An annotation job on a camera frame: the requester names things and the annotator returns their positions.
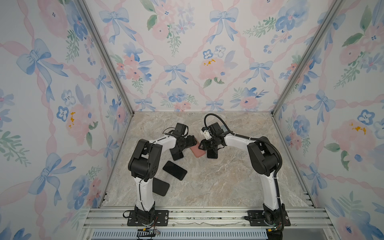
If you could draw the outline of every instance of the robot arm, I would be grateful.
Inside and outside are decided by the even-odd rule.
[[[170,150],[173,160],[183,158],[185,148],[197,144],[194,136],[187,136],[188,126],[177,123],[174,130],[155,140],[140,139],[128,164],[128,170],[135,178],[137,201],[134,218],[143,225],[154,221],[155,201],[153,199],[153,177],[159,168],[161,154]]]
[[[282,212],[284,212],[283,215],[286,215],[286,212],[284,204],[281,205],[282,209],[279,208],[280,196],[278,194],[277,178],[274,177],[279,166],[278,153],[270,146],[268,138],[263,136],[258,138],[258,141],[252,140],[251,137],[247,138],[230,132],[225,126],[220,127],[217,122],[208,127],[203,127],[201,133],[205,136],[205,139],[201,141],[199,149],[207,151],[207,158],[218,158],[217,151],[220,149],[218,145],[237,147],[249,153],[252,167],[259,174],[262,181],[264,220],[271,226],[279,225]]]

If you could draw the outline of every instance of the ventilation grille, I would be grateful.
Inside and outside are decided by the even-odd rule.
[[[140,239],[148,233],[139,232]],[[136,229],[95,229],[92,240],[137,239]],[[153,239],[268,239],[265,229],[160,229]]]

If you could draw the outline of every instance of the pink smartphone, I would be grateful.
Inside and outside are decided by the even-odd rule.
[[[205,154],[205,151],[199,149],[200,143],[199,143],[199,141],[197,139],[196,139],[196,141],[197,141],[197,144],[195,146],[190,147],[190,149],[192,150],[192,152],[195,155],[195,157],[199,158],[199,157],[201,157],[201,156],[203,156]]]

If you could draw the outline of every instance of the floral wallpaper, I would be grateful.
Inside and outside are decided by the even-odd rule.
[[[0,240],[77,239],[130,114],[71,0],[2,1]]]
[[[135,111],[270,111],[332,0],[86,3]]]
[[[346,0],[276,115],[343,240],[384,239],[383,56],[384,1]]]

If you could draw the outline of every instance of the wire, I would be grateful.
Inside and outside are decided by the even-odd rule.
[[[166,128],[166,129],[164,129],[164,131],[163,131],[161,134],[164,134],[165,131],[166,131],[167,129],[170,129],[170,128],[173,128],[173,129],[174,129],[174,127],[168,127],[168,128]]]
[[[229,127],[227,126],[227,124],[224,122],[223,119],[221,119],[221,117],[219,117],[218,115],[214,114],[214,113],[208,113],[205,117],[204,117],[204,126],[206,129],[208,129],[207,127],[207,117],[209,115],[212,115],[212,116],[215,116],[217,117],[222,123],[223,125],[226,127],[226,129],[228,130],[228,132],[232,135],[235,135],[237,137],[241,137],[241,138],[245,138],[245,139],[249,139],[249,140],[253,140],[253,141],[257,141],[257,142],[263,142],[267,145],[269,145],[276,153],[277,153],[277,160],[278,160],[278,163],[279,165],[277,166],[275,172],[273,173],[273,178],[275,180],[275,185],[276,185],[276,196],[277,196],[277,203],[278,203],[278,206],[279,206],[279,209],[280,209],[280,218],[281,218],[281,230],[279,230],[279,232],[282,232],[284,230],[284,216],[283,216],[283,208],[281,206],[281,201],[280,201],[280,191],[279,191],[279,184],[277,183],[277,173],[279,172],[279,170],[281,169],[281,165],[283,164],[283,160],[281,158],[281,154],[279,152],[279,150],[277,150],[277,148],[271,144],[269,141],[266,141],[264,139],[260,139],[260,138],[255,138],[255,137],[247,137],[247,136],[244,136],[244,135],[240,135],[240,134],[235,134],[234,132],[232,132]]]

